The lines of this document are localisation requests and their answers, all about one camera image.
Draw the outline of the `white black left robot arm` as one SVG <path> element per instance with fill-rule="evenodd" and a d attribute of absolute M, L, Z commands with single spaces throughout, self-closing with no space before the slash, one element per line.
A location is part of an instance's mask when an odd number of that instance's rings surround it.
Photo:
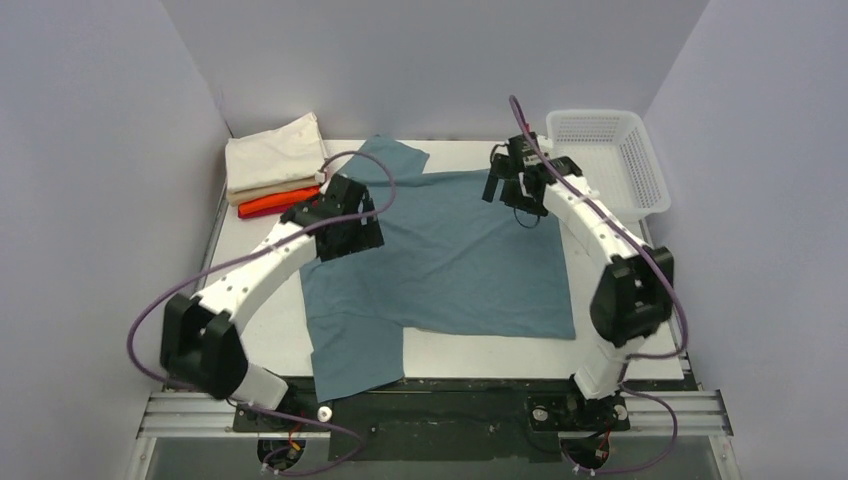
<path fill-rule="evenodd" d="M 165 304 L 160 364 L 218 400 L 259 407 L 272 429 L 292 426 L 298 402 L 280 376 L 251 362 L 241 340 L 269 298 L 302 267 L 383 246 L 368 188 L 334 175 L 318 194 L 289 208 L 248 261 L 192 295 Z"/>

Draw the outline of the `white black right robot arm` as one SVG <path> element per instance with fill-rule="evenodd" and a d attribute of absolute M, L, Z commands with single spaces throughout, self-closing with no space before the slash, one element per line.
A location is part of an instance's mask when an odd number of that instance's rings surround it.
<path fill-rule="evenodd" d="M 670 251 L 632 236 L 569 157 L 551 158 L 522 136 L 490 151 L 482 198 L 538 219 L 555 216 L 600 272 L 589 303 L 587 353 L 563 397 L 533 405 L 532 426 L 598 431 L 624 421 L 620 387 L 629 364 L 672 315 Z"/>

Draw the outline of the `teal blue t-shirt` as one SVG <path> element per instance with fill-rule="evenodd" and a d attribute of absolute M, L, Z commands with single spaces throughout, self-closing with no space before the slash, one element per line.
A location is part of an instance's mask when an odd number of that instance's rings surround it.
<path fill-rule="evenodd" d="M 382 246 L 300 272 L 317 397 L 398 381 L 571 375 L 576 338 L 560 227 L 481 198 L 483 170 L 373 136 L 342 173 L 385 207 Z"/>

